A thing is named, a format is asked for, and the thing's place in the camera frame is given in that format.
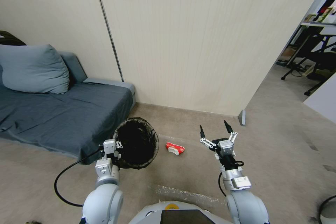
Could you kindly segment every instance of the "office chair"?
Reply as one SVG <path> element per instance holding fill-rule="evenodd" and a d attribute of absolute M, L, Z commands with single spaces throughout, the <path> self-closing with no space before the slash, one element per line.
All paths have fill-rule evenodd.
<path fill-rule="evenodd" d="M 306 60 L 311 60 L 315 62 L 314 69 L 312 73 L 308 75 L 308 78 L 309 76 L 312 77 L 316 75 L 316 70 L 318 68 L 328 69 L 330 71 L 334 70 L 336 68 L 336 53 L 324 52 L 324 50 L 326 50 L 327 48 L 336 45 L 336 42 L 328 45 L 329 39 L 334 36 L 336 35 L 317 34 L 311 36 L 306 41 L 304 47 L 302 47 L 301 50 L 295 56 L 295 58 L 303 58 L 303 59 L 298 64 L 292 63 L 291 69 L 284 76 L 281 77 L 281 80 L 285 80 L 287 75 L 289 75 L 295 69 L 299 68 L 300 65 Z M 313 50 L 320 42 L 323 42 L 322 48 L 312 52 L 311 50 Z M 311 91 L 321 86 L 325 81 L 326 80 L 322 80 L 320 83 L 318 83 L 317 85 L 306 91 L 305 95 L 310 95 Z"/>

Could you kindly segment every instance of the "beige carpet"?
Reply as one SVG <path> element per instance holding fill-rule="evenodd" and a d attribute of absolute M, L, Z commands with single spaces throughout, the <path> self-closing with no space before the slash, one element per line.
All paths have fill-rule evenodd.
<path fill-rule="evenodd" d="M 199 143 L 200 124 L 208 139 L 227 136 L 223 119 L 238 131 L 237 158 L 245 162 L 244 174 L 264 201 L 270 222 L 308 223 L 317 204 L 336 193 L 336 126 L 302 104 L 304 91 L 314 83 L 291 75 L 281 81 L 284 71 L 275 66 L 264 80 L 247 107 L 246 127 L 234 117 L 137 104 L 130 116 L 152 124 L 160 150 L 146 169 L 121 170 L 125 199 L 118 223 L 128 223 L 159 200 L 197 203 L 230 220 L 217 186 L 219 163 Z M 184 146 L 185 153 L 168 153 L 166 141 Z M 79 223 L 82 209 L 61 202 L 53 190 L 56 175 L 74 159 L 1 140 L 0 161 L 0 223 Z M 59 189 L 68 200 L 83 203 L 95 180 L 93 164 L 76 166 L 61 177 Z"/>

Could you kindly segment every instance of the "beige wall panel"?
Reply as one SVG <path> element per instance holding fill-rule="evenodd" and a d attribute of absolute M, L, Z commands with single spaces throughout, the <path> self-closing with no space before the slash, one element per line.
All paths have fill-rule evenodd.
<path fill-rule="evenodd" d="M 99 0 L 0 0 L 0 30 L 76 53 L 89 77 L 121 80 Z"/>
<path fill-rule="evenodd" d="M 238 115 L 313 0 L 103 0 L 139 102 Z"/>

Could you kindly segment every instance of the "black bag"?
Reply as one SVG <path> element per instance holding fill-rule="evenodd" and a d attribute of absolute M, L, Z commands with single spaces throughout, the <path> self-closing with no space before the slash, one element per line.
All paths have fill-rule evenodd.
<path fill-rule="evenodd" d="M 10 45 L 10 46 L 26 46 L 18 38 L 14 37 L 12 34 L 6 31 L 0 31 L 0 44 Z"/>

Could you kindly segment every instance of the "yellow circle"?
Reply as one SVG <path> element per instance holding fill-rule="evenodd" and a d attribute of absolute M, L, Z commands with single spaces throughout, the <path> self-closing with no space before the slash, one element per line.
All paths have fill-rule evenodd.
<path fill-rule="evenodd" d="M 180 209 L 176 204 L 168 204 L 165 210 Z"/>

